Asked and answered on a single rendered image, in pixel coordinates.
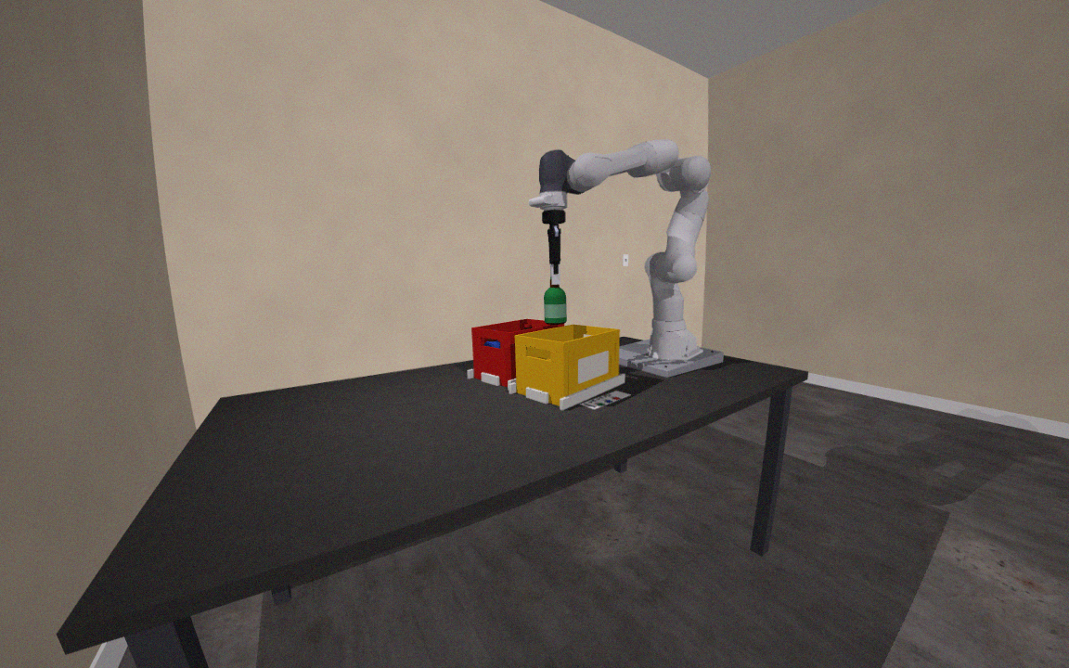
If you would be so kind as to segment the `white paper strip with colored marks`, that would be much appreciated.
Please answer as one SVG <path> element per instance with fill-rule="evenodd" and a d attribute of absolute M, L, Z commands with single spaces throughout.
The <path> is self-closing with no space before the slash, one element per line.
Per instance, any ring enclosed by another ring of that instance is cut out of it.
<path fill-rule="evenodd" d="M 597 407 L 610 405 L 611 402 L 618 401 L 618 399 L 623 399 L 626 397 L 631 397 L 631 394 L 621 391 L 611 391 L 611 393 L 605 394 L 605 397 L 598 397 L 595 399 L 590 399 L 590 401 L 584 402 L 580 405 L 586 407 L 591 407 L 591 409 L 597 409 Z"/>

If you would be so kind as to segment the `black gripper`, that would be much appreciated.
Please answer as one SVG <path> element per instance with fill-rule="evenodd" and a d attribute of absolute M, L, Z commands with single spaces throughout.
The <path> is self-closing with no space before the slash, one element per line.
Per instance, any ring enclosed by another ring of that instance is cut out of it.
<path fill-rule="evenodd" d="M 566 211 L 549 209 L 542 212 L 542 223 L 549 226 L 547 231 L 549 246 L 549 277 L 552 285 L 560 285 L 560 233 L 559 224 L 566 223 Z"/>

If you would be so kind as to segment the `red crate with dividers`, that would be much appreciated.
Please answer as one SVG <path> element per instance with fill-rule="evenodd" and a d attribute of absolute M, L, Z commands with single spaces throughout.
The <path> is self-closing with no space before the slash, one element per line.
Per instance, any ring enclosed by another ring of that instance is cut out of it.
<path fill-rule="evenodd" d="M 532 323 L 532 328 L 523 329 L 525 323 Z M 508 380 L 516 378 L 516 335 L 563 326 L 548 325 L 544 320 L 516 320 L 472 328 L 474 377 L 481 379 L 484 372 L 499 376 L 500 385 L 508 386 Z M 489 339 L 499 340 L 500 348 L 484 346 Z"/>

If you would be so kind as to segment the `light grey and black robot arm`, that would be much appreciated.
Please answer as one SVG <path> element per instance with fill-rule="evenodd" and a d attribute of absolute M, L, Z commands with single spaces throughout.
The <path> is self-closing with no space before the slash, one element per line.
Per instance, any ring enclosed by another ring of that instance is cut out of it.
<path fill-rule="evenodd" d="M 666 251 L 645 262 L 653 297 L 648 355 L 662 360 L 690 360 L 703 352 L 683 320 L 684 297 L 677 283 L 688 282 L 697 271 L 695 245 L 707 214 L 709 196 L 704 188 L 710 178 L 710 164 L 702 156 L 679 158 L 678 155 L 677 144 L 669 139 L 642 141 L 610 155 L 588 152 L 577 160 L 561 149 L 551 149 L 540 157 L 540 193 L 529 199 L 531 207 L 563 211 L 567 193 L 586 193 L 605 178 L 626 171 L 633 177 L 656 174 L 662 190 L 680 191 L 666 231 Z"/>

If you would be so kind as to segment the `green bottle with pale green label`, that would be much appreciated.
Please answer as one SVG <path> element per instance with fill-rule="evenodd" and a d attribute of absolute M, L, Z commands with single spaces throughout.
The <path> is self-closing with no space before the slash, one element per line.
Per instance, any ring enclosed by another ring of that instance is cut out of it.
<path fill-rule="evenodd" d="M 548 325 L 567 323 L 567 293 L 560 285 L 552 285 L 551 278 L 549 289 L 544 295 L 544 313 Z"/>

